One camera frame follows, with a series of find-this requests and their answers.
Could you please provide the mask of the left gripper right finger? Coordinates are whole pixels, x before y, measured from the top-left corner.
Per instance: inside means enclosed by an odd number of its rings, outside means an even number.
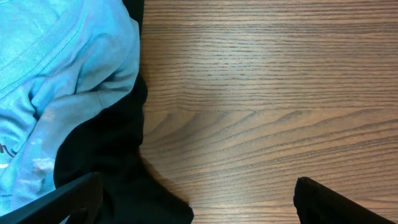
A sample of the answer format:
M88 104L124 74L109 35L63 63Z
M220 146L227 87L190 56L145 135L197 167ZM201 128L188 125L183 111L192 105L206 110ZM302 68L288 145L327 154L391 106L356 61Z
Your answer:
M301 224L394 224L308 177L297 179L293 201Z

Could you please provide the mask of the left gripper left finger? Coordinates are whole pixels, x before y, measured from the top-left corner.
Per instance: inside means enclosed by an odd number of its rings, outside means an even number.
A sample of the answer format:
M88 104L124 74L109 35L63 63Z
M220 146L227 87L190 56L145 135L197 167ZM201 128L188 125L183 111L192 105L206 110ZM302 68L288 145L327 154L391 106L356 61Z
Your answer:
M81 176L1 217L5 224L92 224L103 200L97 173Z

